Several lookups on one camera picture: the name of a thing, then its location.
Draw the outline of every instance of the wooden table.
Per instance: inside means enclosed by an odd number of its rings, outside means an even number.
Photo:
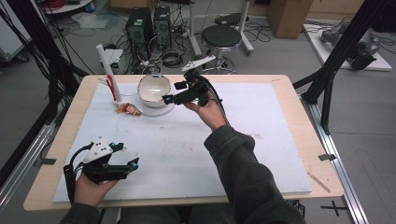
[[[142,76],[116,76],[119,83],[138,82]],[[184,80],[182,75],[167,76],[172,83]],[[290,128],[293,141],[303,161],[305,170],[312,187],[312,192],[306,194],[288,194],[285,199],[339,197],[343,195],[343,187],[329,161],[321,161],[318,156],[325,154],[318,136],[305,113],[305,110],[291,85],[288,77],[281,75],[228,75],[206,76],[210,82],[229,83],[271,83],[276,93],[276,98],[283,111],[284,117]],[[43,165],[35,179],[30,192],[24,202],[28,211],[66,209],[69,203],[53,203],[52,198],[56,192],[59,180],[63,174],[63,161],[70,147],[73,145],[85,112],[99,84],[99,78],[105,76],[88,76],[83,79],[76,97],[64,118],[57,133],[47,158],[56,159],[54,165]],[[226,203],[226,197],[210,198],[183,198],[183,199],[158,199],[158,200],[131,200],[121,202],[103,202],[102,207],[144,206],[144,205],[171,205],[195,203]]]

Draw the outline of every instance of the stool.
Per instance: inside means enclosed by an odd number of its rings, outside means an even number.
[[[204,46],[216,51],[216,61],[212,63],[213,67],[203,69],[202,72],[206,73],[210,70],[216,70],[220,74],[220,71],[224,70],[228,71],[228,74],[236,74],[233,69],[233,61],[221,54],[223,51],[237,49],[241,44],[241,40],[241,34],[229,26],[215,25],[205,28],[201,34],[201,41]]]

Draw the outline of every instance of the computer tower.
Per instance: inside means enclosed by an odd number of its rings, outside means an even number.
[[[148,60],[154,50],[154,29],[149,8],[134,7],[125,30],[133,55]]]
[[[154,32],[157,35],[157,49],[172,48],[170,7],[156,6],[154,11]]]

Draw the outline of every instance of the person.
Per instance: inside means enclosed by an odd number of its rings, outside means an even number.
[[[195,103],[184,106],[196,112],[212,130],[204,145],[217,166],[234,221],[246,224],[305,223],[300,212],[283,199],[271,171],[258,163],[253,153],[254,139],[227,124],[211,93],[208,99],[205,106]],[[76,185],[76,202],[61,223],[96,224],[99,213],[95,207],[114,185],[115,182],[92,184],[82,175]]]

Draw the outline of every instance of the round stool seat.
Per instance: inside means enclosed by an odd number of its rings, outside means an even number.
[[[241,34],[226,25],[215,25],[207,27],[201,35],[204,45],[217,49],[232,49],[241,43]]]

